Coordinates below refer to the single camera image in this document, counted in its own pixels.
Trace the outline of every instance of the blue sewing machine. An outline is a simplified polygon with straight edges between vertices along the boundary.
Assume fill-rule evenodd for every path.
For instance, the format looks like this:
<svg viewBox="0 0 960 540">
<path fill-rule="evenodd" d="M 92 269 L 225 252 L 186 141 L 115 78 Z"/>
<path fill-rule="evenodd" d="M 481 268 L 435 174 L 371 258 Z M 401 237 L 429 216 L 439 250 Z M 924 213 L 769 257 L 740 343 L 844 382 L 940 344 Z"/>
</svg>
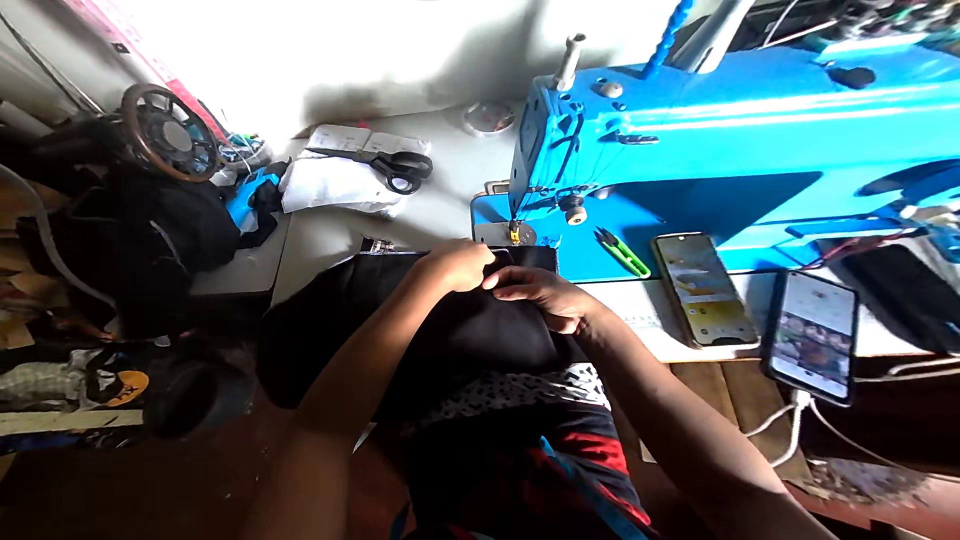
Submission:
<svg viewBox="0 0 960 540">
<path fill-rule="evenodd" d="M 474 199 L 475 239 L 562 240 L 577 282 L 634 279 L 593 226 L 651 268 L 654 236 L 698 231 L 731 271 L 790 268 L 817 259 L 816 240 L 909 231 L 915 209 L 960 202 L 957 57 L 904 39 L 724 54 L 728 37 L 720 61 L 703 41 L 686 65 L 565 61 L 534 79 L 508 193 Z"/>
</svg>

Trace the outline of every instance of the scissors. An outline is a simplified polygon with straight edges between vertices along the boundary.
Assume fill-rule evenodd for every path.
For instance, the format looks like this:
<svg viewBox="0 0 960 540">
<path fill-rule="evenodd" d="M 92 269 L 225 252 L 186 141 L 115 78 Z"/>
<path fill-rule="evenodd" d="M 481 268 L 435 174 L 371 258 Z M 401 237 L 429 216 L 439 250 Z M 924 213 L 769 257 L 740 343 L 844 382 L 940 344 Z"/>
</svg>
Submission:
<svg viewBox="0 0 960 540">
<path fill-rule="evenodd" d="M 642 280 L 650 277 L 650 269 L 647 268 L 647 265 L 643 264 L 643 261 L 636 256 L 634 250 L 630 249 L 626 242 L 618 238 L 616 234 L 607 231 L 603 227 L 597 227 L 593 235 L 597 241 L 600 242 L 600 245 L 610 252 L 613 258 L 619 260 L 620 264 L 623 264 L 627 270 L 630 270 L 631 274 Z"/>
<path fill-rule="evenodd" d="M 433 172 L 433 160 L 417 152 L 370 152 L 367 150 L 330 150 L 307 148 L 310 152 L 332 158 L 347 158 L 366 163 L 374 171 L 387 177 L 387 187 L 400 195 L 410 195 L 420 189 L 423 179 Z"/>
</svg>

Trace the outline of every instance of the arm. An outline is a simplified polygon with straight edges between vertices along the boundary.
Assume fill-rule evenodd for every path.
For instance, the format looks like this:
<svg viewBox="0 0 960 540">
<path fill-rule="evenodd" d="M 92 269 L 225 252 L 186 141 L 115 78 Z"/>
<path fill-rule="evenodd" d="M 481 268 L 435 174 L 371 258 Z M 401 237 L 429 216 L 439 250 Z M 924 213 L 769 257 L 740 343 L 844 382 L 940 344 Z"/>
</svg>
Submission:
<svg viewBox="0 0 960 540">
<path fill-rule="evenodd" d="M 417 261 L 310 386 L 243 538 L 345 536 L 353 444 L 423 319 L 446 293 L 476 287 L 493 260 L 487 246 L 453 240 Z"/>
<path fill-rule="evenodd" d="M 670 373 L 615 313 L 550 272 L 508 267 L 484 288 L 532 300 L 572 333 L 643 442 L 720 538 L 833 538 L 790 496 L 756 447 Z"/>
</svg>

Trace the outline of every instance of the yellow sticker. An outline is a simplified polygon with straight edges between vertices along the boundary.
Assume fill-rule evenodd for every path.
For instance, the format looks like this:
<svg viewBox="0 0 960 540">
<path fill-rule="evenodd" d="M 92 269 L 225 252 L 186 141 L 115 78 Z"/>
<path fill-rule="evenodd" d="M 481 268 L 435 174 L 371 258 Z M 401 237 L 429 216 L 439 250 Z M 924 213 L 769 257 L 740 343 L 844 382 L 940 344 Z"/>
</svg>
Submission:
<svg viewBox="0 0 960 540">
<path fill-rule="evenodd" d="M 107 406 L 119 406 L 133 401 L 150 384 L 150 378 L 142 371 L 121 371 L 117 377 L 123 382 L 123 390 L 120 390 L 117 397 L 108 401 Z"/>
</svg>

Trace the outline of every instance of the charging cable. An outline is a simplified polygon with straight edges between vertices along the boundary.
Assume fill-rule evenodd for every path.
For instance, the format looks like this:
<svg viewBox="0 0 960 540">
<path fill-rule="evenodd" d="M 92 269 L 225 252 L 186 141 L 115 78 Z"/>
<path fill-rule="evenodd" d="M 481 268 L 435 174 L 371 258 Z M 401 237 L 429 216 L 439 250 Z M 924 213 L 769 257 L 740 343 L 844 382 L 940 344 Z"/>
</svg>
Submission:
<svg viewBox="0 0 960 540">
<path fill-rule="evenodd" d="M 911 364 L 901 364 L 894 366 L 887 370 L 887 374 L 883 377 L 854 379 L 856 382 L 893 382 L 895 380 L 916 380 L 916 379 L 932 379 L 934 377 L 944 377 L 947 375 L 958 375 L 960 374 L 960 367 L 944 369 L 940 371 L 931 371 L 928 373 L 912 373 L 909 375 L 900 375 L 901 371 L 906 371 L 908 369 L 917 369 L 921 367 L 932 367 L 932 366 L 942 366 L 960 363 L 960 356 L 951 356 L 949 358 L 940 358 L 938 360 L 925 360 L 922 362 L 913 362 Z"/>
<path fill-rule="evenodd" d="M 891 369 L 890 372 L 892 372 L 892 375 L 895 376 L 897 373 L 905 369 L 913 369 L 917 367 L 926 367 L 931 365 L 943 365 L 948 363 L 960 362 L 960 358 L 951 358 L 951 360 L 952 362 L 946 361 L 944 359 L 944 360 L 928 360 L 924 362 L 916 362 L 914 364 L 902 364 L 901 366 L 897 366 L 899 367 L 899 369 L 895 367 Z M 946 371 L 960 371 L 960 368 L 954 368 L 953 370 L 946 370 Z M 911 377 L 911 376 L 900 376 L 900 380 L 902 380 L 903 377 Z M 860 452 L 866 455 L 869 455 L 873 459 L 876 459 L 880 463 L 883 463 L 884 465 L 888 465 L 890 467 L 895 467 L 897 469 L 902 469 L 904 471 L 909 471 L 911 473 L 926 475 L 934 479 L 948 481 L 951 483 L 960 483 L 960 479 L 955 479 L 945 475 L 937 475 L 937 474 L 924 473 L 922 471 L 917 471 L 915 469 L 911 469 L 904 465 L 900 465 L 896 461 L 887 459 L 886 457 L 883 457 L 880 454 L 877 454 L 875 452 L 872 452 L 864 448 L 863 446 L 857 444 L 855 441 L 850 439 L 847 435 L 840 432 L 840 430 L 838 430 L 833 424 L 831 424 L 830 422 L 827 421 L 826 418 L 824 418 L 823 413 L 821 413 L 820 409 L 817 408 L 817 402 L 813 399 L 813 397 L 810 395 L 809 392 L 805 392 L 803 390 L 794 390 L 792 396 L 793 396 L 793 399 L 790 405 L 781 407 L 776 412 L 771 414 L 766 420 L 764 420 L 759 426 L 757 426 L 756 429 L 747 431 L 746 433 L 744 433 L 744 435 L 748 437 L 753 437 L 754 435 L 757 435 L 758 433 L 761 433 L 767 428 L 769 428 L 778 418 L 786 414 L 788 411 L 793 410 L 793 419 L 792 419 L 793 425 L 790 428 L 790 444 L 787 446 L 786 452 L 784 452 L 783 455 L 781 455 L 777 459 L 774 459 L 773 461 L 770 462 L 771 467 L 774 467 L 774 468 L 780 467 L 783 463 L 786 463 L 787 460 L 789 460 L 790 457 L 793 456 L 793 454 L 797 452 L 797 449 L 800 447 L 801 416 L 804 412 L 804 409 L 809 407 L 810 410 L 813 411 L 814 416 L 817 417 L 817 420 L 820 420 L 820 422 L 828 430 L 832 431 L 834 435 L 836 435 L 837 437 L 839 437 L 841 440 L 851 445 L 852 447 L 858 449 Z"/>
<path fill-rule="evenodd" d="M 766 420 L 764 420 L 756 429 L 747 431 L 744 433 L 748 437 L 753 437 L 767 428 L 769 428 L 778 418 L 786 414 L 788 411 L 793 410 L 793 423 L 790 427 L 790 444 L 786 448 L 786 452 L 783 453 L 777 459 L 774 459 L 770 462 L 770 466 L 773 468 L 780 467 L 782 464 L 786 463 L 793 454 L 797 453 L 797 449 L 800 447 L 800 419 L 804 413 L 804 409 L 809 407 L 813 403 L 813 397 L 810 396 L 809 392 L 803 390 L 794 390 L 793 391 L 793 400 L 790 405 L 781 407 L 777 412 L 771 414 Z"/>
</svg>

